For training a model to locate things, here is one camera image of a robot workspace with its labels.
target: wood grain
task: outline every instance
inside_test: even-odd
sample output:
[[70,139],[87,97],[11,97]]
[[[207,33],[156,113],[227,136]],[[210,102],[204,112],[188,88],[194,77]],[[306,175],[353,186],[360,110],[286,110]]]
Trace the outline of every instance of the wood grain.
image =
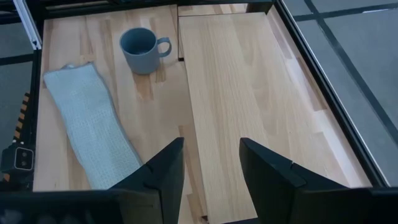
[[369,184],[355,173],[355,158],[337,161],[345,149],[331,148],[323,98],[264,13],[181,17],[180,27],[210,223],[256,216],[239,162],[241,137],[343,185],[352,173],[356,185]]
[[214,4],[202,6],[180,6],[179,16],[245,13],[247,4]]
[[[42,73],[68,63],[93,61],[129,140],[144,162],[176,137],[185,137],[185,159],[190,162],[186,163],[183,194],[202,195],[196,213],[206,215],[206,207],[200,205],[205,199],[184,63],[178,62],[174,47],[158,71],[149,76],[133,74],[119,48],[121,34],[133,27],[149,28],[177,46],[169,6],[46,20]],[[34,191],[90,189],[42,77],[39,95]],[[182,209],[183,220],[192,219],[189,208]]]

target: wooden panel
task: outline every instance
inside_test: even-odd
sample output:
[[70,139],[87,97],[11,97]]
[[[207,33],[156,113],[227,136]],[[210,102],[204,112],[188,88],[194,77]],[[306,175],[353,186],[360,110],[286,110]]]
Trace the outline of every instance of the wooden panel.
[[202,6],[180,6],[179,16],[245,13],[247,4],[214,4]]
[[303,68],[287,66],[290,49],[281,49],[264,13],[181,17],[180,31],[210,223],[256,216],[239,162],[241,137],[349,185],[358,161],[337,161],[331,147],[346,140],[330,143],[341,130],[331,130],[328,107]]
[[[146,27],[160,37],[170,37],[172,53],[160,68],[148,75],[133,74],[119,47],[121,34],[133,27]],[[165,51],[167,45],[161,45]],[[194,207],[203,214],[205,201],[196,135],[185,65],[177,60],[177,32],[169,6],[89,16],[46,20],[42,73],[68,63],[94,61],[112,96],[118,118],[141,159],[146,162],[176,137],[185,137],[184,194],[202,195]],[[89,189],[78,163],[62,117],[51,94],[40,80],[39,117],[35,158],[34,191]],[[184,220],[192,217],[182,210]]]
[[282,51],[281,55],[287,67],[289,75],[296,82],[296,88],[303,101],[313,108],[312,115],[317,119],[318,130],[325,135],[328,147],[333,151],[337,162],[347,180],[348,187],[369,187],[370,181],[366,177],[351,146],[345,138],[336,118],[333,116],[325,101],[313,75],[305,64],[297,46],[289,35],[282,19],[275,7],[271,7],[267,18],[272,32],[277,39]]

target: dish towel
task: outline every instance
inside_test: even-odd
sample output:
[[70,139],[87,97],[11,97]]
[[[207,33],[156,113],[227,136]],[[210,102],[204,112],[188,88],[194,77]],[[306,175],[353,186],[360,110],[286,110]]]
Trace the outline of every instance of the dish towel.
[[94,65],[66,65],[44,82],[61,112],[73,151],[92,189],[109,189],[140,168]]

